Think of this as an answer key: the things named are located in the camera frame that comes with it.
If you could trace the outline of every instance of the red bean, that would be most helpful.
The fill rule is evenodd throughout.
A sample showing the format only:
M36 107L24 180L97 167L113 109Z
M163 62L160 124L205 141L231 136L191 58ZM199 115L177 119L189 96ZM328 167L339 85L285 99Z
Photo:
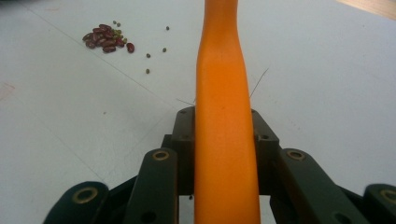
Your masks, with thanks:
M111 32L111 31L105 31L105 32L103 32L103 36L104 36L105 38L107 38L107 39L111 39L111 38L113 38L113 32Z
M102 32L104 32L106 29L104 28L93 28L92 29L94 33L96 34L101 34Z
M105 42L103 42L102 43L102 45L101 45L103 48L106 48L106 47L114 47L114 46L116 46L116 41L115 40L107 40L107 41L105 41Z
M94 49L95 48L95 43L93 43L91 40L85 41L85 46L89 49Z
M96 47L102 46L102 44L104 42L106 42L107 39L106 38L100 38L97 42L96 42Z
M100 24L99 25L100 28L105 29L107 31L111 31L111 26L106 25L106 24Z
M123 48L125 46L125 43L122 41L121 38L116 39L116 45L120 48Z
M82 37L83 41L86 41L86 40L89 40L89 39L92 39L92 33L86 34L86 35L84 35L84 37Z
M99 35L96 33L92 34L92 42L96 43L100 39Z
M103 52L105 52L105 53L114 52L114 51L116 51L116 47L114 47L114 46L103 48Z
M128 49L128 52L130 52L130 53L134 52L134 44L133 43L126 44L126 48Z

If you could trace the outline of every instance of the orange stick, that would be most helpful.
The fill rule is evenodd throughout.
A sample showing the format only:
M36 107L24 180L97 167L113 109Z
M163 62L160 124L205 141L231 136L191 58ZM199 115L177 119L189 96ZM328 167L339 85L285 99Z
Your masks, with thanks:
M260 204L237 0L205 0L197 60L195 223L257 224Z

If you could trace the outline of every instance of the pile of beans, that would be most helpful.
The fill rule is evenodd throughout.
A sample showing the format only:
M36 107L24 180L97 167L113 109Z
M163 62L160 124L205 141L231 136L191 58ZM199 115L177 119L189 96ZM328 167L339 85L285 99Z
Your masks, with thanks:
M101 47L104 53L116 51L116 47L123 48L126 44L128 52L134 52L134 44L127 43L127 38L123 38L122 31L111 28L109 25L100 24L93 28L91 33L82 37L85 46L89 49Z

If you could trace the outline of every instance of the white surface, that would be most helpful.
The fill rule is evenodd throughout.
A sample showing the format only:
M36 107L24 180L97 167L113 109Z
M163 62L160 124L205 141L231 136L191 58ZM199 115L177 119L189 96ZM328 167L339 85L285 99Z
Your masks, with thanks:
M137 174L194 102L203 15L204 1L0 2L0 223L40 223L77 183ZM113 20L134 54L82 43ZM240 1L239 33L251 91L269 68L251 103L282 147L359 194L396 185L395 21L335 1ZM191 209L183 198L180 223Z

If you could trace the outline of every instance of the small seed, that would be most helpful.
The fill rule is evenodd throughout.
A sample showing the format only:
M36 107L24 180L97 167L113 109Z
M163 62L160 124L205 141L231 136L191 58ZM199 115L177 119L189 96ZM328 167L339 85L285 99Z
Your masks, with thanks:
M116 47L105 47L105 48L103 48L103 52L104 53L109 53L109 52L114 52L114 51L116 51Z
M89 48L89 49L94 49L95 48L95 43L93 43L91 40L87 40L85 42L85 46L87 46L87 48Z
M130 52L130 53L134 52L134 44L133 43L126 44L126 48L128 49L128 52Z

